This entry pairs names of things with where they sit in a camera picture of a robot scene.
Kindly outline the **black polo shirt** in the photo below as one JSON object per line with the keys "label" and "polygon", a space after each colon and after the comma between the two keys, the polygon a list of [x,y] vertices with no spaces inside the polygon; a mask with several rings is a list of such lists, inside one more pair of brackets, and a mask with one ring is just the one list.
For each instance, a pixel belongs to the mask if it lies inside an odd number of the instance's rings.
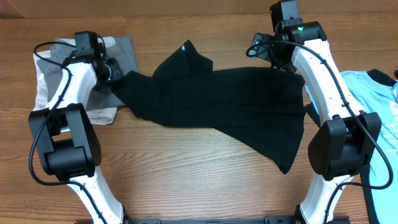
{"label": "black polo shirt", "polygon": [[112,92],[138,118],[163,126],[214,128],[287,173],[304,132],[302,76],[265,67],[214,70],[186,41],[153,75],[131,71]]}

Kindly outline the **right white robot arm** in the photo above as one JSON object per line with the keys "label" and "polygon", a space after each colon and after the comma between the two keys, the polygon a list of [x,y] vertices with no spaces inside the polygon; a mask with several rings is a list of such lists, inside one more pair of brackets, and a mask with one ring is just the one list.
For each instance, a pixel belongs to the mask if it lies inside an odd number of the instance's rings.
{"label": "right white robot arm", "polygon": [[257,33],[246,55],[278,69],[299,71],[320,118],[320,129],[308,145],[315,173],[290,221],[349,223],[349,217],[336,217],[333,211],[344,188],[369,165],[378,147],[380,117],[365,112],[346,86],[319,22],[305,23],[296,1],[279,1],[270,7],[270,14],[274,34]]}

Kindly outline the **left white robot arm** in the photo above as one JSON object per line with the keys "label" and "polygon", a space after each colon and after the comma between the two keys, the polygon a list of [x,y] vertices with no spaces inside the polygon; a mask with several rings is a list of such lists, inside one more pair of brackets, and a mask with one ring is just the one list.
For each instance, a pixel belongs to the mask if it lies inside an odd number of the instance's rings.
{"label": "left white robot arm", "polygon": [[69,186],[80,198],[93,223],[131,223],[121,202],[116,200],[102,174],[101,147],[86,105],[92,89],[101,89],[119,73],[115,59],[106,57],[102,36],[95,32],[75,33],[71,54],[58,66],[62,79],[49,103],[29,115],[34,137],[29,153],[29,172],[34,172],[33,156],[38,154],[47,175],[55,185]]}

